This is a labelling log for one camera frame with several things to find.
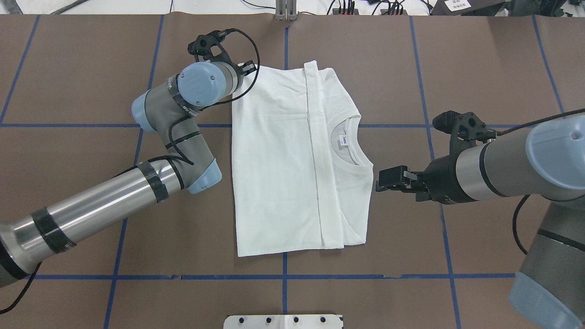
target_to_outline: clothing tag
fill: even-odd
[[[445,5],[450,11],[460,11],[461,9],[471,8],[471,5],[467,0],[446,0]]]
[[[347,137],[346,135],[339,135],[339,143],[342,146],[349,146],[349,143],[347,142]]]

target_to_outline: white mounting bracket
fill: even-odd
[[[336,314],[229,316],[223,329],[343,329],[343,316]]]
[[[297,0],[276,0],[276,20],[297,20]]]

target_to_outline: folded white garment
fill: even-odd
[[[260,68],[232,105],[238,256],[366,242],[373,165],[360,118],[332,68]]]

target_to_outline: light blue plastic cover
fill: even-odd
[[[526,155],[547,181],[565,189],[585,189],[585,115],[535,127],[526,139]]]
[[[200,61],[183,69],[177,78],[181,96],[195,106],[209,106],[226,93],[225,75],[219,67]]]
[[[514,310],[545,329],[581,329],[583,326],[560,300],[522,272],[516,273],[509,300]]]
[[[144,131],[155,132],[146,118],[146,108],[144,107],[146,103],[146,95],[149,91],[150,90],[146,91],[132,102],[132,116],[134,117],[134,121],[136,121]]]
[[[197,194],[205,189],[216,185],[221,180],[221,171],[219,170],[217,161],[214,159],[209,167],[205,169],[203,174],[197,180],[187,187],[191,194]]]

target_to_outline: robotic arm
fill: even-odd
[[[231,61],[221,42],[232,32],[252,42],[258,67],[252,61],[242,65]],[[213,55],[214,46],[221,53]],[[0,224],[0,287],[36,273],[42,260],[73,248],[148,205],[163,202],[170,194],[182,189],[199,193],[220,181],[216,160],[191,118],[207,107],[229,102],[218,101],[232,94],[243,76],[256,71],[257,77],[260,56],[252,39],[237,29],[200,35],[189,44],[188,51],[195,56],[196,63],[148,90],[132,104],[136,122],[146,132],[159,134],[168,155],[140,162],[15,224]]]
[[[448,156],[423,172],[382,170],[376,191],[414,193],[417,201],[457,204],[540,194],[551,201],[516,273],[510,303],[544,328],[585,323],[585,115],[531,131],[496,132],[468,112],[445,112],[435,129],[451,135]],[[483,142],[477,146],[476,141]]]

